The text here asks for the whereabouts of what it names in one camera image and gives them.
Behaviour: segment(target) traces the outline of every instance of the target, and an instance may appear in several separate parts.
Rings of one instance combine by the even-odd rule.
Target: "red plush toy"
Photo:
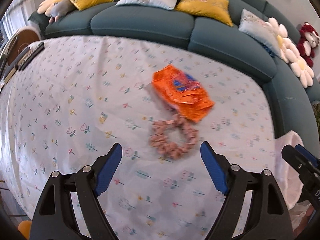
[[[315,57],[314,48],[319,46],[320,37],[316,30],[307,22],[304,23],[299,32],[301,34],[301,38],[298,42],[297,48],[301,57],[305,59],[310,67],[313,67],[311,57]]]

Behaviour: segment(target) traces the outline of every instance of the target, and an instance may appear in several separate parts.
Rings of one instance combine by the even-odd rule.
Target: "blue logo on orange package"
[[[182,71],[175,74],[172,79],[174,87],[180,92],[195,90],[201,87],[201,84],[194,77]]]

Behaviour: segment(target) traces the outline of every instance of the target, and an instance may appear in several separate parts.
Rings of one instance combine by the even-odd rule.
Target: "orange round object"
[[[202,85],[173,65],[155,72],[152,85],[169,105],[194,122],[199,122],[214,106]]]
[[[31,223],[32,221],[22,221],[18,226],[18,230],[27,240],[29,240],[30,236]]]

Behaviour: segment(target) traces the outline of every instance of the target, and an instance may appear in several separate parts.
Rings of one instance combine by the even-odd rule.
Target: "sheer white curtain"
[[[28,21],[30,15],[39,7],[44,0],[13,0],[2,18],[3,29],[10,38],[18,28],[32,25]]]

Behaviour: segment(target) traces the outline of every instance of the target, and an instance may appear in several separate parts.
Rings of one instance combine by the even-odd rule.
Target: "gray plush toy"
[[[68,12],[76,10],[76,7],[69,0],[57,2],[51,9],[51,18],[49,23],[58,21],[61,16],[65,16]]]

